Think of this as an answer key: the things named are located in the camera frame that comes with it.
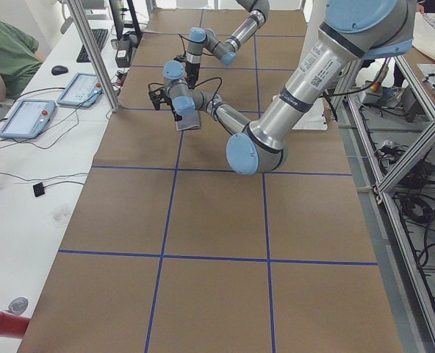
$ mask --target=black keyboard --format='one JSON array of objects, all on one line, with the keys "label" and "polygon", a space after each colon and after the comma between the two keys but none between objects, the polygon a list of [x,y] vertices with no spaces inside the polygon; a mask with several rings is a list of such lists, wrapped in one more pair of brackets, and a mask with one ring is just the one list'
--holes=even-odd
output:
[{"label": "black keyboard", "polygon": [[[92,29],[93,32],[93,37],[95,37],[95,41],[97,42],[98,48],[100,49],[100,51],[103,49],[103,47],[105,46],[105,43],[107,42],[108,39],[108,29],[103,29],[103,28],[97,28],[97,29]],[[77,60],[78,63],[89,63],[90,60],[88,58],[88,54],[87,51],[85,50],[85,47],[82,46],[82,48],[80,49],[80,53],[77,56]]]}]

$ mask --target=blue framed tablet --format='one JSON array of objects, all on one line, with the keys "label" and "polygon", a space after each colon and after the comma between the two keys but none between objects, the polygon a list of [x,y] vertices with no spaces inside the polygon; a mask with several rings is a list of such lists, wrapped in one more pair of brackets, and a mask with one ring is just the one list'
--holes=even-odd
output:
[{"label": "blue framed tablet", "polygon": [[95,74],[78,72],[61,93],[57,103],[65,107],[91,107],[101,95],[100,82]]},{"label": "blue framed tablet", "polygon": [[20,101],[0,130],[1,138],[36,138],[56,110],[54,101]]}]

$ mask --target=black mouse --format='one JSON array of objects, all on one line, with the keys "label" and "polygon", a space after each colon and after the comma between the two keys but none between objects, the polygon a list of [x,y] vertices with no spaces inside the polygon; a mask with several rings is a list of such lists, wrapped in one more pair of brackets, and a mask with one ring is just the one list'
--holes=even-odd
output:
[{"label": "black mouse", "polygon": [[53,68],[51,69],[51,73],[55,76],[60,74],[65,74],[68,71],[69,69],[62,65],[53,66]]}]

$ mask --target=white desk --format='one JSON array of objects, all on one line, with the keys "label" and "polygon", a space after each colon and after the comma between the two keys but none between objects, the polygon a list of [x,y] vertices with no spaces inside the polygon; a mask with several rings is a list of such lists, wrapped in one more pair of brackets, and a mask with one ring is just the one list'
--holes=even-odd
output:
[{"label": "white desk", "polygon": [[[111,28],[110,21],[91,21],[92,28]],[[62,39],[29,83],[25,92],[48,87],[65,87],[76,72],[93,73],[90,63],[76,63],[82,43],[74,25]],[[102,50],[110,77],[117,71],[115,51],[108,42]],[[54,65],[65,65],[67,74],[53,76]],[[56,100],[61,90],[33,93],[26,99]],[[50,125],[60,122],[73,109],[58,107]],[[93,155],[107,126],[109,105],[104,96],[89,110],[78,110],[79,124],[50,149],[29,144],[17,144],[0,149],[0,171],[25,179],[45,179],[90,170]],[[51,145],[64,131],[76,124],[72,115],[58,126],[34,139],[39,146]],[[0,142],[1,146],[11,142]],[[86,176],[53,179],[45,185],[73,180],[84,182]],[[26,296],[29,307],[23,316],[31,317],[43,289],[68,220],[79,198],[82,186],[62,183],[46,189],[35,198],[32,186],[36,182],[22,182],[0,175],[0,310],[16,297]],[[55,215],[65,215],[55,220]],[[16,352],[20,340],[0,338],[0,353]]]}]

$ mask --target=green shirt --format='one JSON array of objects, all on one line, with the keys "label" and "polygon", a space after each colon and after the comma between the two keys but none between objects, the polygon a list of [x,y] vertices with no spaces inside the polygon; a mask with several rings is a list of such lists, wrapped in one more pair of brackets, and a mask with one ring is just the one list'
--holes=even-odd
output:
[{"label": "green shirt", "polygon": [[40,68],[41,62],[35,57],[38,46],[31,35],[0,22],[0,74],[7,98],[17,99]]}]

